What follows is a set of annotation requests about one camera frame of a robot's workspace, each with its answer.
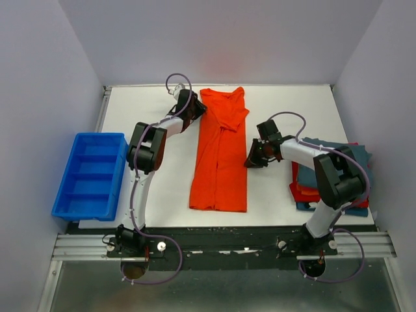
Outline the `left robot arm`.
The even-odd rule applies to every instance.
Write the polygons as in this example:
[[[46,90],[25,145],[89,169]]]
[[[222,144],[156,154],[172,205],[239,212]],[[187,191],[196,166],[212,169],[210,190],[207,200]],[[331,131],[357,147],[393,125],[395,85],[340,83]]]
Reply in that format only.
[[[177,103],[158,122],[138,122],[127,150],[131,193],[128,210],[116,230],[116,243],[131,257],[140,255],[146,247],[146,239],[151,237],[144,233],[146,204],[151,181],[163,161],[167,139],[184,132],[207,110],[198,95],[188,88],[176,88],[171,95]]]

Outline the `orange t shirt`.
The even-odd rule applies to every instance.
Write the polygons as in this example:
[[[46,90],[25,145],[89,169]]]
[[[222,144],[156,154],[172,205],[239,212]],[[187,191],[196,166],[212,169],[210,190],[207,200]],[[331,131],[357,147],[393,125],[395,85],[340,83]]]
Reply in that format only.
[[[246,117],[243,87],[200,90],[201,117],[189,207],[201,211],[247,211]]]

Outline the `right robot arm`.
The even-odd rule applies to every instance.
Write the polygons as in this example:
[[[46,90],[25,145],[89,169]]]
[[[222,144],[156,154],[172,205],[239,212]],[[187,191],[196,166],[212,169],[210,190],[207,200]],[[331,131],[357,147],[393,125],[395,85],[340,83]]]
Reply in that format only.
[[[315,173],[320,200],[294,241],[297,252],[315,254],[340,216],[369,197],[369,177],[349,145],[329,148],[306,142],[298,135],[283,136],[272,119],[258,124],[257,130],[259,138],[252,141],[245,167],[264,168],[272,161],[287,160]]]

